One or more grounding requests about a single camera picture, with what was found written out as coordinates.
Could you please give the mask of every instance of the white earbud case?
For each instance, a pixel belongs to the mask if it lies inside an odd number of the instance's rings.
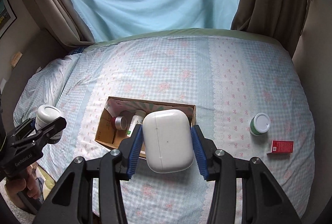
[[[176,109],[152,112],[144,118],[142,130],[151,170],[172,173],[191,166],[194,151],[185,113]]]

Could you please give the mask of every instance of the white wall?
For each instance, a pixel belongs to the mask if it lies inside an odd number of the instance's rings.
[[[293,57],[315,121],[315,178],[303,224],[313,223],[332,195],[332,0],[312,0]]]
[[[24,53],[31,38],[40,31],[22,0],[8,0],[8,2],[17,19],[0,38],[0,81],[2,78],[8,80],[10,77],[12,56],[18,51]]]

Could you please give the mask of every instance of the metal screw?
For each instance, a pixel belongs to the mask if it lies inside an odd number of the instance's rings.
[[[223,150],[221,150],[221,149],[217,149],[217,150],[215,151],[215,154],[221,157],[221,156],[223,156],[223,155],[225,154],[225,151],[223,151]]]
[[[113,149],[113,150],[111,151],[111,155],[116,156],[116,155],[118,155],[118,154],[120,154],[120,150],[118,150],[118,149]]]
[[[75,162],[76,164],[80,164],[82,161],[83,161],[83,157],[76,157],[76,158],[74,159],[74,162]]]
[[[261,160],[259,159],[259,158],[252,158],[252,162],[253,162],[253,164],[259,164],[259,163],[261,163]]]

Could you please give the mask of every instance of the mattress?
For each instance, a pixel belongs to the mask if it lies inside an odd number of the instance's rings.
[[[195,104],[204,136],[236,158],[260,157],[302,216],[314,176],[314,123],[290,56],[268,37],[203,31],[97,44],[34,75],[15,109],[15,123],[35,116],[44,103],[67,119],[61,141],[44,148],[39,164],[57,180],[76,156],[103,156],[107,149],[94,138],[108,96]],[[249,132],[258,112],[272,122],[264,137]],[[269,157],[272,140],[294,141],[293,153]],[[206,223],[214,183],[203,180],[196,163],[156,174],[140,159],[121,188],[129,223]],[[99,213],[97,180],[93,211]],[[241,223],[241,211],[238,180],[235,223]]]

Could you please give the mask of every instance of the picture frame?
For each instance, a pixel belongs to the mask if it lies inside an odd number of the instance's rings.
[[[8,0],[0,0],[0,38],[16,19]]]

